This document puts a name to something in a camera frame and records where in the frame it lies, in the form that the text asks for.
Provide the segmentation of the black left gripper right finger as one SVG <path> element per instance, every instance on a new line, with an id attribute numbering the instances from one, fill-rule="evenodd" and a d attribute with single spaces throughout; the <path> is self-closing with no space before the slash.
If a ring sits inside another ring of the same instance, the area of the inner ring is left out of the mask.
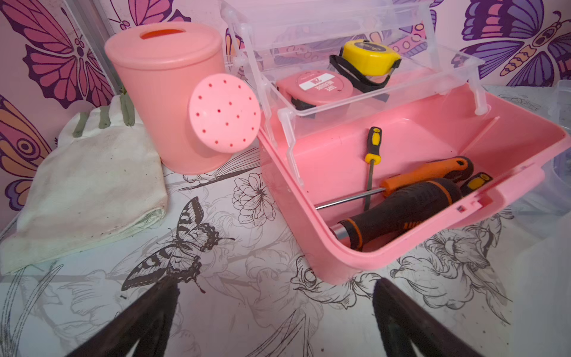
<path id="1" fill-rule="evenodd" d="M 376 281 L 373 310 L 387 356 L 479 356 L 386 278 Z"/>

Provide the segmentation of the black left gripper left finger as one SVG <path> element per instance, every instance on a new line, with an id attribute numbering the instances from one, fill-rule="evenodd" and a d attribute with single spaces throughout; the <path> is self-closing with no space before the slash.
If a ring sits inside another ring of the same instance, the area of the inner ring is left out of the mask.
<path id="1" fill-rule="evenodd" d="M 70 356 L 163 356 L 180 290 L 162 278 Z"/>

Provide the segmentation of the large black orange screwdriver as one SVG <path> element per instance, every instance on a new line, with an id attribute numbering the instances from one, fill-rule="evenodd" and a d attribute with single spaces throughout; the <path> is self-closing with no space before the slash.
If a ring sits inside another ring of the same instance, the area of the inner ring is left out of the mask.
<path id="1" fill-rule="evenodd" d="M 330 227 L 337 240 L 360 251 L 369 242 L 388 234 L 401 234 L 462 199 L 452 180 L 434 178 L 412 184 L 391 194 L 368 211 Z"/>

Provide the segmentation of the small yellow black screwdriver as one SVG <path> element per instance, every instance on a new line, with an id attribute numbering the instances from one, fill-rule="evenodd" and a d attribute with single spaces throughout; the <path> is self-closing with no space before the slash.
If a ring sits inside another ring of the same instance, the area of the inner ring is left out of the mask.
<path id="1" fill-rule="evenodd" d="M 367 191 L 373 189 L 374 167 L 382 161 L 380 156 L 380 146 L 382 143 L 382 129 L 372 126 L 367 134 L 367 152 L 364 161 L 368 165 Z"/>

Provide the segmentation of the pink toolbox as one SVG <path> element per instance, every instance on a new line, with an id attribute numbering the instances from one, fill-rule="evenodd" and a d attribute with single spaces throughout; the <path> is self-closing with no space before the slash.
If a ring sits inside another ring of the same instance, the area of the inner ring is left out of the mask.
<path id="1" fill-rule="evenodd" d="M 302 73 L 323 77 L 330 55 L 348 39 L 428 21 L 426 2 L 224 1 L 221 16 L 245 44 L 234 63 L 254 84 L 266 116 L 263 178 L 309 265 L 329 284 L 383 268 L 441 230 L 498 213 L 538 185 L 543 165 L 570 147 L 557 124 L 488 93 L 479 59 L 433 39 L 375 92 L 353 89 L 346 99 L 300 111 L 278 86 L 282 79 L 295 85 Z M 362 201 L 323 203 L 364 190 L 372 126 L 382 130 L 374 184 L 455 156 L 492 181 L 430 219 L 414 220 L 405 233 L 352 250 L 330 229 L 360 214 Z"/>

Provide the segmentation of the pink watering can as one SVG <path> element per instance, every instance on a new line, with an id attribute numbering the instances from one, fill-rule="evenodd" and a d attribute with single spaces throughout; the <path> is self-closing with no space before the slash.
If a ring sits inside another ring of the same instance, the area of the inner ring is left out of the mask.
<path id="1" fill-rule="evenodd" d="M 141 25 L 105 43 L 163 164 L 176 173 L 214 171 L 260 131 L 257 96 L 227 73 L 222 45 L 215 28 L 192 22 Z"/>

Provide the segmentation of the pink tape measure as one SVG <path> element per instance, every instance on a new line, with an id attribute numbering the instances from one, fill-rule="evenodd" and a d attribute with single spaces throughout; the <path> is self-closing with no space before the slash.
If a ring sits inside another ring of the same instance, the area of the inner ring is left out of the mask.
<path id="1" fill-rule="evenodd" d="M 277 82 L 277 90 L 296 110 L 303 111 L 350 98 L 352 83 L 327 70 L 301 71 Z"/>

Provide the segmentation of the yellow tape measure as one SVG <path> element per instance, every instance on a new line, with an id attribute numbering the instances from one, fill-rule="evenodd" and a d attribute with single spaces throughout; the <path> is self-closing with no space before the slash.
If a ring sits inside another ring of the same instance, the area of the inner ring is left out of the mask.
<path id="1" fill-rule="evenodd" d="M 330 55 L 330 67 L 362 93 L 383 89 L 400 64 L 397 52 L 369 40 L 349 41 L 339 54 Z"/>

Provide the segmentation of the orange handled screwdriver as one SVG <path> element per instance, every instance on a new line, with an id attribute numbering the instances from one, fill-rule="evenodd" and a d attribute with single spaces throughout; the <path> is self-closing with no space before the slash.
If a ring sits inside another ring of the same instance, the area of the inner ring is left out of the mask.
<path id="1" fill-rule="evenodd" d="M 452 180 L 453 183 L 459 183 L 467 180 L 473 173 L 474 164 L 470 159 L 465 156 L 455 156 L 450 159 L 425 163 L 413 171 L 385 179 L 380 184 L 379 188 L 337 198 L 330 202 L 324 202 L 317 205 L 315 208 L 317 210 L 322 210 L 332 206 L 341 205 L 346 202 L 352 202 L 357 199 L 365 199 L 379 193 L 389 196 L 403 187 L 408 187 L 412 184 L 431 179 L 444 178 Z"/>

